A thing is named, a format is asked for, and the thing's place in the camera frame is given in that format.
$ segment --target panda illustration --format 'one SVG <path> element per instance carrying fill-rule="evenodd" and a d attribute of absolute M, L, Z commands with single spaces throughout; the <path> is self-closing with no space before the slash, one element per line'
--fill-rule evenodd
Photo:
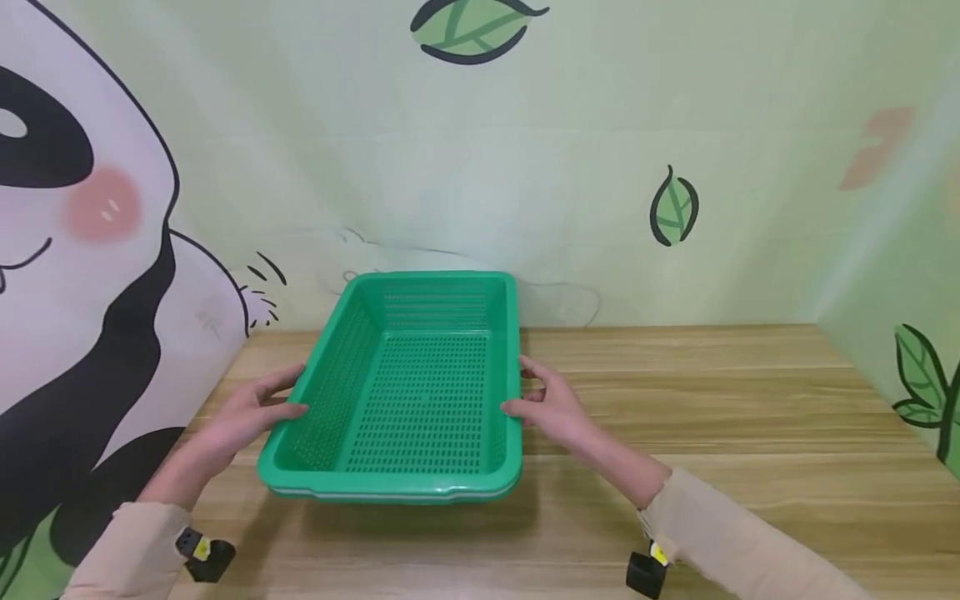
<path fill-rule="evenodd" d="M 178 194 L 117 76 L 0 3 L 0 598 L 59 593 L 270 308 L 170 228 Z M 18 588 L 51 549 L 62 581 Z"/>

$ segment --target beige sleeve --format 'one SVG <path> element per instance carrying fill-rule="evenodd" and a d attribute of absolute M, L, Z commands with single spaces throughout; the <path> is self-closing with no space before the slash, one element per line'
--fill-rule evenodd
<path fill-rule="evenodd" d="M 179 506 L 124 504 L 74 571 L 61 600 L 161 600 L 186 559 L 174 546 L 190 514 Z"/>
<path fill-rule="evenodd" d="M 640 520 L 669 560 L 743 600 L 870 599 L 832 564 L 683 470 L 674 469 Z"/>

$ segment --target table surface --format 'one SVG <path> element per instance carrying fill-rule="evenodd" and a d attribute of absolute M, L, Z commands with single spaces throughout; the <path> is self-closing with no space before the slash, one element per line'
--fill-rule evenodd
<path fill-rule="evenodd" d="M 316 333 L 251 339 L 184 435 L 237 385 L 305 360 Z M 685 468 L 821 553 L 876 598 L 960 594 L 960 484 L 812 326 L 523 331 L 623 441 Z M 891 359 L 891 368 L 895 366 Z M 264 439 L 206 489 L 197 527 L 237 557 L 172 598 L 639 598 L 636 513 L 539 433 L 516 489 L 489 504 L 332 505 L 272 495 Z M 729 598 L 685 565 L 664 600 Z"/>

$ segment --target plant illustration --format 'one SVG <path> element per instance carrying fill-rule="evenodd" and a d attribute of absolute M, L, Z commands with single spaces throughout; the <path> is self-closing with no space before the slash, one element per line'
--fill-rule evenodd
<path fill-rule="evenodd" d="M 960 451 L 952 451 L 953 434 L 960 429 L 957 398 L 960 396 L 960 364 L 948 381 L 940 357 L 920 331 L 898 325 L 897 369 L 910 397 L 894 404 L 906 423 L 921 429 L 936 429 L 937 458 L 960 476 Z"/>
<path fill-rule="evenodd" d="M 502 57 L 527 32 L 534 10 L 520 0 L 429 0 L 410 23 L 421 50 L 454 64 L 482 64 Z"/>
<path fill-rule="evenodd" d="M 650 205 L 650 230 L 664 246 L 683 242 L 700 214 L 700 198 L 693 185 L 682 177 L 673 177 L 667 165 L 667 176 Z"/>

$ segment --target light green wall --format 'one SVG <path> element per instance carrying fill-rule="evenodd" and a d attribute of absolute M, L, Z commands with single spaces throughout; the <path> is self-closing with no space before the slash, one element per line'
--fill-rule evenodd
<path fill-rule="evenodd" d="M 942 104 L 872 188 L 875 218 L 851 236 L 847 284 L 819 323 L 960 477 L 960 78 Z"/>
<path fill-rule="evenodd" d="M 262 285 L 288 328 L 321 325 L 344 272 L 462 267 L 527 280 L 526 324 L 810 322 L 869 189 L 838 190 L 863 128 L 925 118 L 960 16 L 531 0 L 550 11 L 517 47 L 465 66 L 420 50 L 421 4 L 50 2 L 167 138 L 175 224 L 244 283 L 254 251 L 284 270 Z M 648 218 L 667 165 L 701 202 L 670 248 Z"/>

